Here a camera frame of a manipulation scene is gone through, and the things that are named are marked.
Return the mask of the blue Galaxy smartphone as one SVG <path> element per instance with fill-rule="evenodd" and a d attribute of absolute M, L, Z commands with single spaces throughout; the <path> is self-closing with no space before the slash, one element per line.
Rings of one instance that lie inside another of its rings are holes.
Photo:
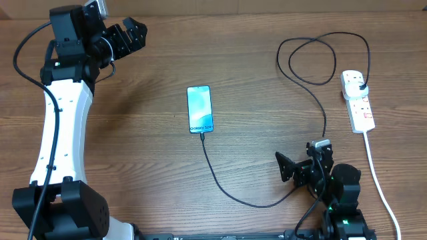
<path fill-rule="evenodd" d="M 207 133 L 214 130 L 211 91 L 208 85 L 187 88 L 189 132 Z"/>

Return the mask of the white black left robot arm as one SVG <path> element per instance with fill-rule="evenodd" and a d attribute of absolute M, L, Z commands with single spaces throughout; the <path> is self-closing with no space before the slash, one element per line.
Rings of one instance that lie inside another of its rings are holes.
<path fill-rule="evenodd" d="M 36 85 L 45 95 L 45 120 L 29 186 L 12 205 L 30 239 L 142 239 L 133 223 L 112 217 L 107 201 L 85 176 L 87 117 L 99 73 L 145 46 L 147 27 L 130 17 L 106 27 L 104 1 L 49 12 L 49 42 Z"/>

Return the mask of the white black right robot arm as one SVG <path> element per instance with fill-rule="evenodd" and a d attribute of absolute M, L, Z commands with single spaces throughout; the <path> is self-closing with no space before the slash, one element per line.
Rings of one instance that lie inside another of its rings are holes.
<path fill-rule="evenodd" d="M 283 182 L 294 180 L 295 187 L 307 186 L 316 194 L 314 204 L 297 223 L 284 232 L 286 239 L 366 239 L 377 238 L 358 208 L 361 171 L 352 165 L 334 165 L 332 144 L 328 139 L 306 144 L 309 159 L 296 163 L 275 153 Z M 319 204 L 326 207 L 319 229 L 300 230 L 302 222 Z"/>

